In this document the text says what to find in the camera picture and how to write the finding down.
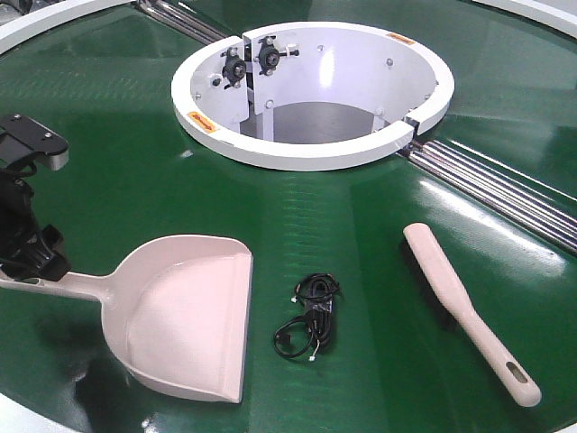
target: green conveyor belt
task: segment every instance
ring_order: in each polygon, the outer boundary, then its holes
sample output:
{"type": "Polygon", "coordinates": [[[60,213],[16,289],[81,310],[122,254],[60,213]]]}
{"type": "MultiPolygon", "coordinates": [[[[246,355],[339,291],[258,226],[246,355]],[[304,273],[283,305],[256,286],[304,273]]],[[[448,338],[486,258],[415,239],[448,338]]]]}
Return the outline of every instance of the green conveyor belt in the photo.
{"type": "MultiPolygon", "coordinates": [[[[456,90],[422,138],[499,160],[558,190],[523,178],[577,215],[575,40],[457,0],[190,4],[238,33],[336,20],[424,43],[456,90]]],[[[37,217],[64,234],[74,271],[108,273],[162,235],[247,244],[242,404],[150,391],[108,350],[96,303],[11,290],[0,290],[0,392],[86,433],[142,432],[146,419],[158,433],[545,433],[577,420],[577,258],[397,155],[297,173],[209,151],[179,127],[169,94],[199,48],[129,5],[90,15],[0,59],[0,114],[29,115],[69,141],[64,169],[40,169],[30,183],[37,217]],[[398,251],[415,221],[433,228],[477,310],[541,387],[537,407],[518,407],[464,332],[435,322],[398,251]],[[312,364],[271,346],[299,313],[289,298],[309,272],[332,272],[343,288],[335,341],[312,364]]]]}

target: power cord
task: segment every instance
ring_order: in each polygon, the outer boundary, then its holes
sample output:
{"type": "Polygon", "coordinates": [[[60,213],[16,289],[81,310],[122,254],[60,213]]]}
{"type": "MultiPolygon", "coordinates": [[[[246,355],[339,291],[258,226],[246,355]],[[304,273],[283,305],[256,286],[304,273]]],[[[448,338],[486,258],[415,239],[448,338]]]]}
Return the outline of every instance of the power cord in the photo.
{"type": "Polygon", "coordinates": [[[275,331],[272,343],[277,354],[283,358],[296,358],[312,348],[313,353],[308,360],[315,361],[318,350],[329,343],[333,331],[334,295],[340,289],[330,273],[311,273],[295,286],[291,300],[303,306],[304,314],[292,318],[275,331]],[[291,346],[288,331],[298,324],[303,324],[307,342],[297,351],[285,350],[291,346]]]}

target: black bracket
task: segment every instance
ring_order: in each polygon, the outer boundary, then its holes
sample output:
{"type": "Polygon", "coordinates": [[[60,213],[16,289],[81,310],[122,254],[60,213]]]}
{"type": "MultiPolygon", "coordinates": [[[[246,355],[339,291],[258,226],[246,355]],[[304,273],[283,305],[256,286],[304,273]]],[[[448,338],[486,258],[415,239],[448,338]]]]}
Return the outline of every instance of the black bracket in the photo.
{"type": "Polygon", "coordinates": [[[277,39],[276,36],[267,36],[259,40],[261,43],[261,50],[259,51],[259,64],[261,65],[261,72],[259,75],[266,75],[270,77],[272,73],[277,69],[281,57],[297,56],[299,54],[298,50],[293,50],[291,52],[280,52],[274,46],[274,40],[277,39]]]}
{"type": "Polygon", "coordinates": [[[40,226],[32,212],[34,191],[23,178],[36,173],[37,160],[51,170],[68,161],[68,143],[25,115],[0,118],[0,265],[11,278],[57,281],[70,270],[60,248],[62,235],[40,226]]]}
{"type": "Polygon", "coordinates": [[[22,170],[38,160],[51,170],[68,162],[69,144],[46,126],[25,115],[0,118],[0,160],[8,170],[22,170]]]}
{"type": "Polygon", "coordinates": [[[224,90],[238,88],[241,86],[241,80],[246,76],[246,63],[238,55],[238,50],[235,47],[223,52],[221,57],[224,56],[226,56],[226,60],[224,61],[223,77],[227,78],[230,83],[224,86],[224,90]]]}

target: sticker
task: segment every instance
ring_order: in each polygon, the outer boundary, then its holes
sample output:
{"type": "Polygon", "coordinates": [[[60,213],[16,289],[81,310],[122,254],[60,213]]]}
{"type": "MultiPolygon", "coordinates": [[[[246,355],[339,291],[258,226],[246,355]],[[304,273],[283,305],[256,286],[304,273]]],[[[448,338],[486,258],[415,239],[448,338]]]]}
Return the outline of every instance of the sticker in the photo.
{"type": "Polygon", "coordinates": [[[198,111],[191,111],[190,113],[188,113],[188,117],[194,120],[195,124],[204,129],[207,134],[216,131],[216,125],[213,124],[210,120],[208,120],[207,117],[201,115],[198,111]]]}
{"type": "Polygon", "coordinates": [[[412,45],[415,43],[415,41],[403,36],[402,34],[389,33],[387,36],[389,36],[390,38],[396,39],[399,42],[403,42],[406,45],[412,45]]]}

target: bolt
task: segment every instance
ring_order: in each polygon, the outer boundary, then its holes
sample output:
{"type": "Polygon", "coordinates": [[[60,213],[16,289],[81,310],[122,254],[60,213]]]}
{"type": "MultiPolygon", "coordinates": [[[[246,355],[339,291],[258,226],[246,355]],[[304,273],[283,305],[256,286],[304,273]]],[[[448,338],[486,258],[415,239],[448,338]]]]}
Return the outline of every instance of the bolt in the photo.
{"type": "Polygon", "coordinates": [[[267,66],[275,67],[279,64],[279,60],[280,60],[279,54],[277,52],[271,52],[267,56],[265,62],[267,64],[267,66]]]}
{"type": "Polygon", "coordinates": [[[234,65],[233,75],[238,79],[243,79],[246,75],[246,66],[244,66],[244,62],[238,62],[234,65]]]}

